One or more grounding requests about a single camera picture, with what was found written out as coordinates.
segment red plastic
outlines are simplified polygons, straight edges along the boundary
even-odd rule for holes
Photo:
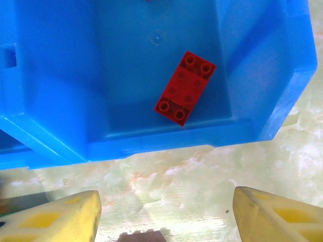
[[[216,68],[187,51],[154,110],[184,126]]]

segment blue container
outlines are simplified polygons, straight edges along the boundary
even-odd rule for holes
[[[153,108],[187,50],[218,69],[182,128]],[[0,168],[270,140],[316,68],[307,0],[3,0]]]

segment yellow plastic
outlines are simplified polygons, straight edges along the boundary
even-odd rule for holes
[[[0,218],[0,242],[94,241],[100,216],[98,192],[78,193]]]
[[[242,242],[322,242],[323,209],[236,187],[233,212]]]

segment table surface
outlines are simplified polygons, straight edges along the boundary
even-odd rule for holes
[[[323,2],[310,1],[318,71],[270,142],[137,154],[123,160],[38,170],[3,170],[7,198],[46,192],[49,200],[98,190],[96,242],[161,230],[167,241],[240,241],[236,186],[323,207]]]

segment blue plastic bin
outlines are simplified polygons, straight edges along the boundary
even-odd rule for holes
[[[218,69],[182,128],[187,50]],[[2,0],[0,168],[270,140],[316,68],[307,0]]]

